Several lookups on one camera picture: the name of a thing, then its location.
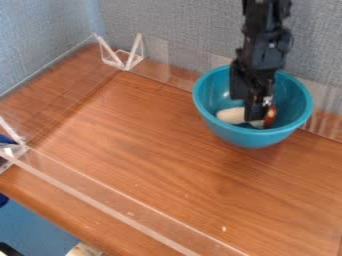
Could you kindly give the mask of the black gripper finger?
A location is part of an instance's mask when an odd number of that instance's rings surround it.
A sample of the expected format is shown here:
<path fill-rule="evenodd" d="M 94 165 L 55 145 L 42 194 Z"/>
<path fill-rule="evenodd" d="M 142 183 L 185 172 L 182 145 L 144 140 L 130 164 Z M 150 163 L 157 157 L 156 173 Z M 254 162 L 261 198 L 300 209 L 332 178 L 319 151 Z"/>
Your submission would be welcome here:
<path fill-rule="evenodd" d="M 275 105 L 276 81 L 273 79 L 267 79 L 265 81 L 249 79 L 249 81 L 249 96 L 245 100 L 245 107 L 256 111 L 257 109 Z"/>
<path fill-rule="evenodd" d="M 230 94 L 234 100 L 246 100 L 249 96 L 249 76 L 240 63 L 230 66 Z"/>

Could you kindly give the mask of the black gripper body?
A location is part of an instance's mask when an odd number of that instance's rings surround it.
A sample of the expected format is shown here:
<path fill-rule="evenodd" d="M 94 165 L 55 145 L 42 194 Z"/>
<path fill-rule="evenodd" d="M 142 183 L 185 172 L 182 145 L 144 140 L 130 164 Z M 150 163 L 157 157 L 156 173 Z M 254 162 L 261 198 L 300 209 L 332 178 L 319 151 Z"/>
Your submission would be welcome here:
<path fill-rule="evenodd" d="M 245 28 L 242 32 L 244 45 L 237 49 L 233 63 L 244 66 L 249 79 L 276 80 L 276 73 L 287 65 L 293 47 L 292 31 L 288 28 L 276 28 L 271 31 L 253 31 Z"/>

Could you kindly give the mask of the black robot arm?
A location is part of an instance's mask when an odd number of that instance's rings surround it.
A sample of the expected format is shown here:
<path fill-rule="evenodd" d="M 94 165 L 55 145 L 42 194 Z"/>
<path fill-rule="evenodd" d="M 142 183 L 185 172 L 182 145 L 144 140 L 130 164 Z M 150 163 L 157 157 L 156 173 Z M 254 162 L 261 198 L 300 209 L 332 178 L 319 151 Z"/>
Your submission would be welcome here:
<path fill-rule="evenodd" d="M 264 120 L 275 105 L 276 74 L 295 41 L 284 25 L 292 4 L 292 0 L 242 0 L 244 45 L 230 64 L 230 95 L 245 102 L 248 122 Z"/>

